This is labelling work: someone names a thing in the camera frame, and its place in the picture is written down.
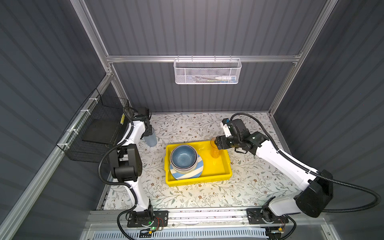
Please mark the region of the yellow plastic bin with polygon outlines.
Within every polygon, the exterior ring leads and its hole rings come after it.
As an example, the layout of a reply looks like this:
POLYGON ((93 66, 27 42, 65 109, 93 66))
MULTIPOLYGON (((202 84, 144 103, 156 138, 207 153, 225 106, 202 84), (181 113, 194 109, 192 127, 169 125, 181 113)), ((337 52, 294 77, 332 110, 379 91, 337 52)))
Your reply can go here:
POLYGON ((165 156, 165 172, 166 172, 166 183, 170 187, 194 185, 202 183, 210 183, 217 181, 229 180, 233 173, 230 165, 230 157, 228 151, 220 150, 220 156, 217 159, 211 156, 211 144, 210 141, 188 143, 189 146, 193 147, 198 154, 198 157, 202 157, 204 162, 204 169, 200 177, 185 180, 176 180, 171 172, 171 154, 174 149, 179 147, 181 144, 168 145, 166 147, 165 156))

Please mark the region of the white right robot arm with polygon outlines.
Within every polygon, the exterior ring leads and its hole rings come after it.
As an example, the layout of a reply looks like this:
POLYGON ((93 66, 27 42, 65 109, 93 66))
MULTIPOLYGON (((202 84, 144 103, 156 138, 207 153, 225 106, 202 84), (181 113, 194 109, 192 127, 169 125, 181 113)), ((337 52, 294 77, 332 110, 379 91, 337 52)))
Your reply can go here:
POLYGON ((241 119, 223 119, 221 127, 224 135, 215 139, 219 150, 233 148, 241 149, 242 154, 251 153, 277 168, 299 188, 293 194, 267 200, 259 213, 266 223, 297 213, 317 218, 332 200, 333 184, 318 177, 316 169, 281 150, 265 129, 251 133, 241 119))

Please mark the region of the blue plastic cup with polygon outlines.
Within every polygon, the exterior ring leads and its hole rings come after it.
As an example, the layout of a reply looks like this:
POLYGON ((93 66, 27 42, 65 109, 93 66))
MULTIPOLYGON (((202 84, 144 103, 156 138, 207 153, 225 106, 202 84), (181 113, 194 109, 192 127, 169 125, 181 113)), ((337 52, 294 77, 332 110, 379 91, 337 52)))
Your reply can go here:
POLYGON ((143 139, 149 147, 154 147, 157 145, 158 141, 153 127, 151 127, 151 133, 147 136, 143 136, 143 139))

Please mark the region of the pink plastic cup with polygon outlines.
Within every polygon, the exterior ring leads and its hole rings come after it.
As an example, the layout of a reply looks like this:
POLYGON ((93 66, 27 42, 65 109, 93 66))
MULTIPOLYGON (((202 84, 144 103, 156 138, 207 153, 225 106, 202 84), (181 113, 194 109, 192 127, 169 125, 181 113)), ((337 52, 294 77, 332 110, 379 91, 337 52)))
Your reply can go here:
POLYGON ((211 156, 212 158, 217 159, 221 153, 216 144, 216 138, 212 138, 210 141, 210 144, 211 144, 211 156))

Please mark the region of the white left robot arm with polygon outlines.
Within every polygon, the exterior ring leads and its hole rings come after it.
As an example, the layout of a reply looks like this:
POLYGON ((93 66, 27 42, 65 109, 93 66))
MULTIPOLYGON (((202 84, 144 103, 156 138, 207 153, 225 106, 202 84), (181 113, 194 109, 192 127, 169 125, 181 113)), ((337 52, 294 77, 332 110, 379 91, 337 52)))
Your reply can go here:
POLYGON ((146 107, 137 109, 124 107, 123 117, 127 124, 125 132, 108 153, 112 177, 117 180, 113 185, 123 186, 130 197, 132 207, 127 212, 129 223, 150 225, 155 215, 140 180, 143 162, 138 144, 143 137, 149 137, 154 133, 150 123, 151 113, 146 107))

